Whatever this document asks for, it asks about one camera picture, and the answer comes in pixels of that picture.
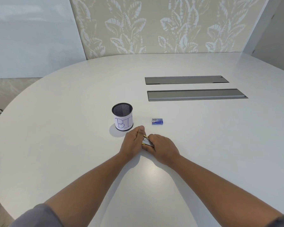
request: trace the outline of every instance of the white wall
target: white wall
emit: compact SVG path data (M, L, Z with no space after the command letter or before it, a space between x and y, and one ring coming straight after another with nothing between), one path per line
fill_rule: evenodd
M69 0L0 0L0 78L42 77L84 60Z
M284 0L280 2L252 56L284 70Z

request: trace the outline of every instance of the white table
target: white table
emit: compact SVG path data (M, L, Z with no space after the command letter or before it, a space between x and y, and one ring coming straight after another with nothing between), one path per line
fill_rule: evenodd
M229 83L146 85L148 76L222 75ZM248 99L149 102L148 90L238 88ZM119 151L112 106L134 126L284 212L284 71L241 53L103 57L52 73L0 116L0 202L17 218ZM151 118L163 118L152 126ZM90 226L219 226L171 169L129 162Z

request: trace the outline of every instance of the right hand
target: right hand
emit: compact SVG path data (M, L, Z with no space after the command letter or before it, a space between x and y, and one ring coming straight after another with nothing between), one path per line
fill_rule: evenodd
M177 147L169 138L153 134L150 134L148 138L155 147L142 145L142 148L151 153L160 163L171 167L174 161L181 156Z

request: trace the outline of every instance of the mesh pen holder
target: mesh pen holder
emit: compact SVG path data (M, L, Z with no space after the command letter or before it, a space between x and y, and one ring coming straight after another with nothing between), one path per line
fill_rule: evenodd
M128 131L133 127L133 107L129 103L118 103L111 109L115 115L115 126L119 131Z

